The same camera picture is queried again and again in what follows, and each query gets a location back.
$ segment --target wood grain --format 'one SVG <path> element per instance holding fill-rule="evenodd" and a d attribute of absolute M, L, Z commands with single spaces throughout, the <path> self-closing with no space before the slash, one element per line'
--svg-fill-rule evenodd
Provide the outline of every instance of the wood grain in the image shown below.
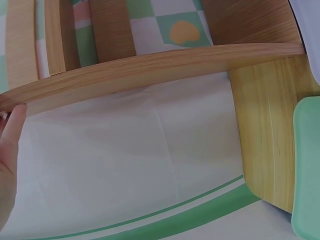
<path fill-rule="evenodd" d="M 35 0 L 8 0 L 5 57 L 9 89 L 38 80 Z"/>
<path fill-rule="evenodd" d="M 126 0 L 90 0 L 99 63 L 136 56 Z"/>
<path fill-rule="evenodd" d="M 202 0 L 215 45 L 301 43 L 288 0 Z"/>
<path fill-rule="evenodd" d="M 44 0 L 44 29 L 50 76 L 80 68 L 72 0 Z"/>
<path fill-rule="evenodd" d="M 295 186 L 293 112 L 320 95 L 306 55 L 229 72 L 245 182 L 263 200 L 292 212 Z"/>
<path fill-rule="evenodd" d="M 301 44 L 256 43 L 128 57 L 67 71 L 0 94 L 0 111 L 28 104 L 32 115 L 106 94 L 303 54 Z"/>

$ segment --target wooden side panel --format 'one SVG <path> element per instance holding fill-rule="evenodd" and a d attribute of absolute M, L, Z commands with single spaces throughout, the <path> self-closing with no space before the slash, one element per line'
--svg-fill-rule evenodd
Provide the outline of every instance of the wooden side panel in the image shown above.
<path fill-rule="evenodd" d="M 213 43 L 301 43 L 288 0 L 202 0 Z"/>
<path fill-rule="evenodd" d="M 136 55 L 126 0 L 90 0 L 99 63 Z"/>
<path fill-rule="evenodd" d="M 5 56 L 9 89 L 38 80 L 35 0 L 8 0 Z"/>
<path fill-rule="evenodd" d="M 44 0 L 45 43 L 50 76 L 80 68 L 71 0 Z"/>
<path fill-rule="evenodd" d="M 307 56 L 232 70 L 229 77 L 246 184 L 258 197 L 291 213 L 293 112 L 300 99 L 320 95 Z"/>
<path fill-rule="evenodd" d="M 67 71 L 0 94 L 0 112 L 28 104 L 28 114 L 32 115 L 106 94 L 294 55 L 304 55 L 301 44 L 221 45 L 127 57 Z"/>

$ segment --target curved wooden board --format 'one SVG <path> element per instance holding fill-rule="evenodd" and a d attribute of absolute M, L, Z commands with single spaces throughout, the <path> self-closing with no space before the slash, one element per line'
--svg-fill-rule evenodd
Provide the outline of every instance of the curved wooden board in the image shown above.
<path fill-rule="evenodd" d="M 39 79 L 35 11 L 35 0 L 8 0 L 5 57 L 9 89 Z"/>
<path fill-rule="evenodd" d="M 299 43 L 253 43 L 128 57 L 67 71 L 0 94 L 0 111 L 28 104 L 32 115 L 106 94 L 303 54 Z"/>

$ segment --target mint green pad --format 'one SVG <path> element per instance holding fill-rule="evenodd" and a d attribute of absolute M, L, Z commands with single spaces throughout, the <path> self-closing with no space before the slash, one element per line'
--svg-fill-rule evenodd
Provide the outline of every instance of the mint green pad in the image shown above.
<path fill-rule="evenodd" d="M 295 185 L 291 224 L 306 240 L 320 240 L 320 96 L 306 97 L 293 114 Z"/>

